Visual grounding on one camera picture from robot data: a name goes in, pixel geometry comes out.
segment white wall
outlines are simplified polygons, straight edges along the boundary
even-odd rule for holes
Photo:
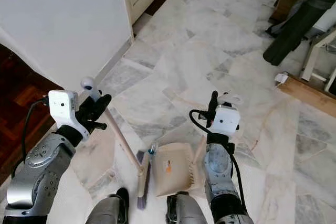
[[[130,36],[124,0],[0,0],[0,42],[66,89],[95,77]]]

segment small bottle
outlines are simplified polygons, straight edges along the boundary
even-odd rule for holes
[[[159,147],[158,142],[157,141],[153,142],[152,145],[148,149],[149,154],[154,155],[158,147]]]

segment wooden board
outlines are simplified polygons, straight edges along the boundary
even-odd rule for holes
[[[279,86],[279,89],[336,118],[336,96],[317,90],[309,83],[291,75],[284,84]]]

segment dustpan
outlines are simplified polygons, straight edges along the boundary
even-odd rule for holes
[[[188,143],[171,143],[160,146],[152,157],[153,175],[157,196],[171,195],[200,186],[197,164]]]

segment metal robot leg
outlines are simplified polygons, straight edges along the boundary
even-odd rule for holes
[[[128,192],[121,188],[94,207],[86,224],[128,224],[128,207]]]
[[[196,200],[186,192],[167,197],[167,224],[206,224]]]

